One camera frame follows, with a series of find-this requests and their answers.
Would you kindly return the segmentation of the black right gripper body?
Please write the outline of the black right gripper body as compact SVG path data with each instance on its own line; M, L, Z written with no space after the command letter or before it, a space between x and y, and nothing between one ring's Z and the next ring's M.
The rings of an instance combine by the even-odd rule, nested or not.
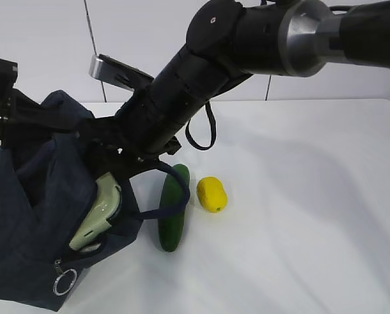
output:
M107 173L129 179L155 169L160 155L174 155L181 148L175 126L151 114L85 118L79 122L84 164L94 179Z

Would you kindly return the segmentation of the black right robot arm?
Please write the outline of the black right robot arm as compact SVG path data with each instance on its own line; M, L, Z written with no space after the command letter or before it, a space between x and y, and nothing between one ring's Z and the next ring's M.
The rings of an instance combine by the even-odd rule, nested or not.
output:
M390 1L329 7L274 1L245 7L209 1L191 20L185 43L152 77L106 55L91 75L132 91L113 116L81 122L80 138L119 148L143 171L175 154L177 133L201 109L253 75L310 77L329 63L390 69Z

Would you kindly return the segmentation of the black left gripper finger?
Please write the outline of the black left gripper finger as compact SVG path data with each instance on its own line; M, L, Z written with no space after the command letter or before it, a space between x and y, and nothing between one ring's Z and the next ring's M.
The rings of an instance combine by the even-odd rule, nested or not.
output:
M50 93L36 103L13 90L9 119L5 122L5 146L19 147L48 139L54 133L70 133L80 122L80 103L63 90Z

